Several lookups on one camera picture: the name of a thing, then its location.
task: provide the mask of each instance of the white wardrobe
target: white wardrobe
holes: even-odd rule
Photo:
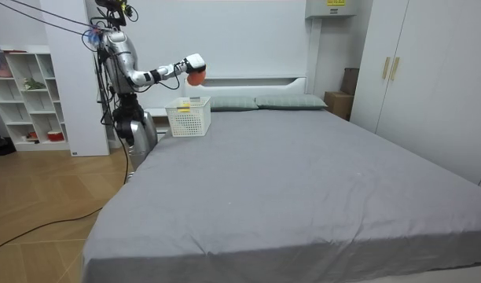
[[[351,122],[481,183],[481,0],[375,0]]]

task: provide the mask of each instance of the white headboard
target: white headboard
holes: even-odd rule
[[[305,94],[305,77],[207,78],[200,86],[185,83],[184,97]]]

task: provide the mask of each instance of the humanoid robot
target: humanoid robot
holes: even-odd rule
[[[98,64],[108,72],[110,90],[119,98],[119,107],[112,112],[113,123],[116,133],[129,145],[130,161],[137,169],[156,145],[157,136],[152,117],[143,111],[136,93],[141,92],[142,87],[150,87],[183,72],[189,74],[189,82],[199,83],[205,77],[206,64],[199,54],[193,54],[175,64],[139,71],[136,50],[127,34],[120,30],[127,24],[125,16],[132,16],[132,7],[127,0],[96,0],[96,3],[107,9],[106,13],[98,9],[102,17],[90,19],[91,23],[93,20],[107,22],[106,28],[99,31]]]

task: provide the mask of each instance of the brown box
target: brown box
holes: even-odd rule
[[[351,118],[353,102],[354,95],[342,91],[325,92],[325,103],[328,106],[326,110],[347,121]]]
[[[342,90],[346,94],[355,95],[358,85],[359,68],[345,68],[342,80]]]

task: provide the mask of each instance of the mattress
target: mattress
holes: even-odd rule
[[[349,282],[481,263],[481,188],[326,111],[212,113],[105,206],[83,282]]]

